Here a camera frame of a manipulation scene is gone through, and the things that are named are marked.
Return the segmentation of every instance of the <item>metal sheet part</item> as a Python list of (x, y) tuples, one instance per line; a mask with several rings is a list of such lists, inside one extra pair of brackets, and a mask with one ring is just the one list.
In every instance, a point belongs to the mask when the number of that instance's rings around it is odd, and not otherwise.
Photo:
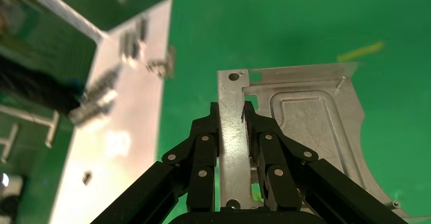
[[(75, 129), (50, 223), (92, 222), (156, 160), (163, 80), (145, 62), (166, 56), (170, 10), (170, 1), (147, 10), (145, 61), (123, 66), (109, 114)], [(98, 44), (88, 84), (121, 62), (119, 37), (135, 24), (129, 20)]]
[[(255, 95), (258, 101), (256, 112), (262, 116), (273, 117), (277, 120), (283, 133), (301, 144), (318, 152), (320, 158), (327, 159), (344, 174), (349, 176), (358, 185), (367, 190), (382, 203), (391, 199), (380, 188), (371, 175), (365, 163), (360, 145), (360, 130), (364, 120), (359, 99), (353, 88), (350, 78), (357, 68), (357, 63), (334, 63), (324, 65), (235, 70), (219, 72), (219, 103), (222, 137), (228, 139), (233, 134), (230, 129), (232, 120), (242, 112), (243, 96)], [(221, 79), (232, 72), (243, 71), (241, 77), (242, 91), (232, 87), (232, 81)], [(260, 74), (261, 80), (246, 86), (251, 74)], [(243, 134), (235, 135), (237, 148), (245, 150), (247, 138)], [(229, 144), (224, 140), (222, 147), (229, 151)], [(246, 180), (240, 178), (249, 175), (240, 175), (239, 168), (249, 172), (245, 164), (238, 166), (235, 161), (220, 164), (221, 171), (221, 200), (235, 196), (230, 189), (240, 188), (239, 185), (227, 184), (242, 183), (246, 187)], [(395, 212), (401, 217), (407, 215), (397, 209)]]
[(219, 71), (219, 112), (222, 142), (220, 146), (220, 201), (239, 202), (241, 209), (263, 206), (251, 194), (251, 171), (247, 131), (242, 117), (244, 95), (248, 87), (247, 70)]

